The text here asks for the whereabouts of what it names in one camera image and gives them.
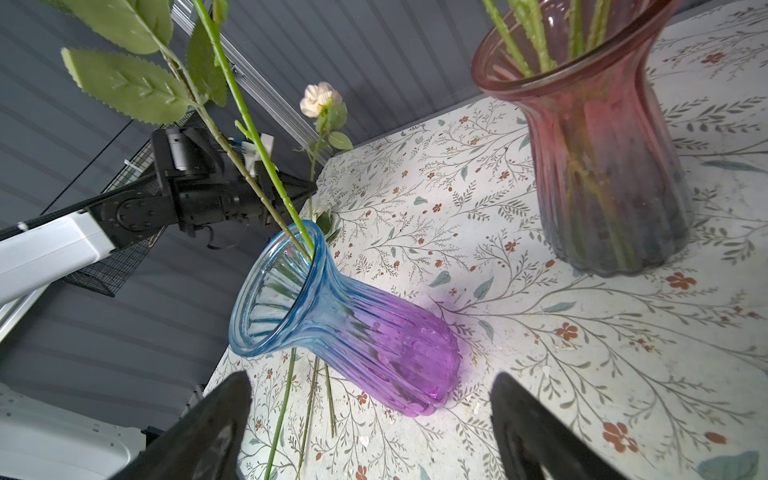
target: table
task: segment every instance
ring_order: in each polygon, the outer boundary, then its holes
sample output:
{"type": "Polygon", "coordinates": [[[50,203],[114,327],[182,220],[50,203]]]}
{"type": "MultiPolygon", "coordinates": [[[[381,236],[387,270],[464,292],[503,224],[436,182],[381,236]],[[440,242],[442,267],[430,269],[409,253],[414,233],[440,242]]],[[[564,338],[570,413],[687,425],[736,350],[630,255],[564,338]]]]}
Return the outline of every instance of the table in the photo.
{"type": "MultiPolygon", "coordinates": [[[[746,0],[671,25],[652,52],[697,218],[685,251],[641,276],[606,280],[554,258],[511,104],[484,98],[333,158],[316,204],[343,221],[340,270],[443,315],[461,383],[446,408],[410,419],[332,372],[338,432],[321,383],[301,477],[504,478],[488,389],[505,370],[631,478],[701,478],[702,461],[752,451],[722,462],[762,457],[765,478],[766,44],[768,5],[746,0]]],[[[275,478],[296,476],[313,355],[298,357],[275,478]]],[[[227,350],[207,387],[239,369],[251,378],[248,478],[263,477],[287,360],[227,350]]]]}

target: wire basket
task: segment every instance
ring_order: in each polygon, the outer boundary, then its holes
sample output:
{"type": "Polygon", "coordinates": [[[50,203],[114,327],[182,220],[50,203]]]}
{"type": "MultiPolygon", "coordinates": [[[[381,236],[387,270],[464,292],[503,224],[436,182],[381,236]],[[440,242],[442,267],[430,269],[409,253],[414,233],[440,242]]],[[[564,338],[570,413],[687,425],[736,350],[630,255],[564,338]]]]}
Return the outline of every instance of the wire basket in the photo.
{"type": "MultiPolygon", "coordinates": [[[[164,125],[163,128],[204,126],[205,124],[197,112],[191,111],[175,124],[164,125]]],[[[128,163],[118,172],[102,193],[137,180],[147,169],[152,167],[154,163],[152,141],[147,141],[128,163]]],[[[159,190],[160,185],[157,184],[156,180],[149,182],[144,187],[144,191],[150,195],[156,194],[159,190]]],[[[102,295],[115,296],[126,280],[138,268],[139,263],[149,254],[149,250],[155,245],[157,239],[160,238],[164,231],[165,227],[152,237],[113,253],[96,263],[84,266],[80,270],[65,276],[64,281],[102,295]]]]}

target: vase rim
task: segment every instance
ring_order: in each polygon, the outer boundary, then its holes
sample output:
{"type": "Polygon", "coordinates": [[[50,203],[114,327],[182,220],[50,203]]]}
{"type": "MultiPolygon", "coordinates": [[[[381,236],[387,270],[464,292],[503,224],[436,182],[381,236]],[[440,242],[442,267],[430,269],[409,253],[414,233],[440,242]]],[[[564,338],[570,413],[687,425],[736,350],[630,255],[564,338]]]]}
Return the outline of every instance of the vase rim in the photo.
{"type": "MultiPolygon", "coordinates": [[[[493,28],[480,42],[472,59],[472,80],[485,93],[495,96],[504,93],[509,101],[540,97],[568,86],[583,76],[590,76],[588,69],[597,65],[602,71],[621,60],[628,51],[660,31],[669,21],[680,0],[651,0],[650,4],[616,35],[594,50],[565,62],[556,69],[527,78],[502,80],[486,73],[488,62],[497,48],[503,48],[498,31],[493,28]]],[[[512,15],[508,12],[505,20],[512,15]]]]}
{"type": "MultiPolygon", "coordinates": [[[[303,221],[303,224],[314,243],[313,258],[311,260],[309,271],[306,274],[306,280],[304,281],[298,296],[294,300],[293,305],[283,319],[270,333],[255,344],[250,344],[250,342],[245,340],[243,335],[243,319],[244,316],[248,315],[247,304],[250,303],[250,300],[253,300],[250,296],[250,292],[252,292],[259,283],[264,281],[266,275],[270,271],[270,267],[280,258],[283,251],[291,245],[291,242],[284,231],[280,231],[276,234],[266,247],[264,247],[263,252],[259,255],[256,262],[253,263],[250,272],[248,272],[248,275],[243,281],[243,286],[240,288],[240,292],[237,294],[237,300],[235,300],[234,307],[232,308],[229,328],[230,348],[237,355],[256,356],[277,349],[276,347],[278,343],[286,336],[286,331],[291,329],[291,326],[295,326],[306,312],[307,301],[309,297],[313,295],[313,291],[316,290],[316,287],[313,288],[313,286],[317,285],[319,278],[323,275],[320,266],[325,263],[326,251],[321,248],[320,245],[320,242],[325,241],[323,232],[320,228],[310,221],[303,221]]],[[[295,223],[289,225],[288,229],[305,248],[308,247],[304,243],[303,238],[299,236],[299,229],[296,227],[295,223]]]]}

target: tablecloth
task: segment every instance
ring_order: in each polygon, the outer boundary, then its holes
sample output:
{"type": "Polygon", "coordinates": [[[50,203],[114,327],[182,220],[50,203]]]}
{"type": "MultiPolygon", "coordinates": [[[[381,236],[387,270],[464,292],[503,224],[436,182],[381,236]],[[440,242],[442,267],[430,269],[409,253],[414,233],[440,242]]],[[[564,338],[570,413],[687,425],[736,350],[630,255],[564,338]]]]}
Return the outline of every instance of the tablecloth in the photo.
{"type": "MultiPolygon", "coordinates": [[[[483,98],[334,157],[315,203],[343,222],[340,270],[444,318],[463,361],[448,405],[415,419],[332,371],[338,432],[319,382],[301,478],[504,478],[488,402],[502,370],[631,478],[702,478],[716,457],[759,469],[718,479],[768,478],[767,44],[768,5],[746,0],[671,25],[651,53],[697,216],[687,248],[640,276],[554,258],[512,104],[483,98]]],[[[299,351],[274,478],[296,476],[313,359],[299,351]]],[[[250,377],[247,478],[263,477],[287,360],[227,350],[207,387],[250,377]]]]}

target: red vase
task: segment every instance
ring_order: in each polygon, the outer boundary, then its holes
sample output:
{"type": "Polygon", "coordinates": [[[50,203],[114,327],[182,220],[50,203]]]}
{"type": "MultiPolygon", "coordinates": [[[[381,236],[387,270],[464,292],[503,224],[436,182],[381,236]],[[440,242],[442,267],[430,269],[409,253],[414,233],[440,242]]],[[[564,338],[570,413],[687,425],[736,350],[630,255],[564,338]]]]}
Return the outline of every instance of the red vase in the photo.
{"type": "MultiPolygon", "coordinates": [[[[496,30],[472,78],[528,121],[541,222],[554,253],[579,270],[638,273],[682,249],[693,219],[684,172],[645,75],[651,46],[678,0],[610,0],[608,40],[568,61],[568,1],[541,3],[558,67],[524,78],[496,30]]],[[[594,1],[582,2],[588,35],[594,1]]],[[[512,15],[505,21],[531,69],[538,59],[512,15]]]]}

